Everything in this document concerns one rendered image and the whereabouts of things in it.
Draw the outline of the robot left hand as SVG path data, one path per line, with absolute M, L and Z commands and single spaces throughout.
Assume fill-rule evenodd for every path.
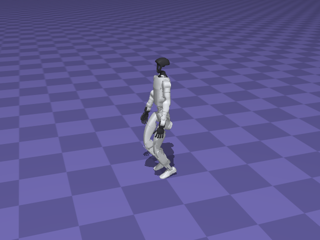
M 164 137 L 164 127 L 165 127 L 165 125 L 164 126 L 160 126 L 160 124 L 161 124 L 161 121 L 159 122 L 159 127 L 157 128 L 157 130 L 156 131 L 154 131 L 153 132 L 153 134 L 155 133 L 155 132 L 157 132 L 156 133 L 156 136 L 155 136 L 155 138 L 157 137 L 157 139 L 158 138 L 161 138 L 161 136 L 162 136 L 162 138 Z M 166 123 L 165 123 L 166 124 Z M 157 136 L 158 135 L 158 136 Z M 160 137 L 159 137 L 160 136 Z

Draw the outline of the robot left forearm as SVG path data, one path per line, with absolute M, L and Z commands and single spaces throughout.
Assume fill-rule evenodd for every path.
M 168 116 L 168 113 L 169 113 L 169 108 L 170 108 L 170 105 L 169 105 L 169 102 L 165 101 L 163 103 L 163 109 L 162 109 L 162 113 L 161 113 L 161 117 L 160 117 L 160 126 L 165 126 L 165 122 L 167 120 L 167 116 Z

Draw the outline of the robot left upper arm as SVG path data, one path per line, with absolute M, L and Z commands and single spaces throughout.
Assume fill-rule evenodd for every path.
M 163 95 L 165 98 L 164 102 L 168 102 L 169 106 L 171 105 L 171 82 L 168 80 L 162 80 L 162 88 L 163 88 Z M 163 103 L 164 103 L 163 102 Z M 162 105 L 163 105 L 162 103 Z

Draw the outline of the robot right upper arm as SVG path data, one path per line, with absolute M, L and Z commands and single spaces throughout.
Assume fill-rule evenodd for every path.
M 156 76 L 156 75 L 154 75 L 153 80 L 154 80 L 155 76 Z M 152 91 L 150 92 L 150 95 L 151 95 L 152 97 L 154 97 L 154 90 L 152 90 Z

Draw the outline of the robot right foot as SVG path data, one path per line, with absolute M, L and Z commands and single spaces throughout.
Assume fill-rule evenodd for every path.
M 171 163 L 171 161 L 168 159 L 168 163 L 170 164 Z M 155 171 L 157 171 L 157 170 L 159 170 L 159 169 L 161 169 L 161 168 L 163 168 L 164 166 L 159 162 L 153 169 L 155 170 Z

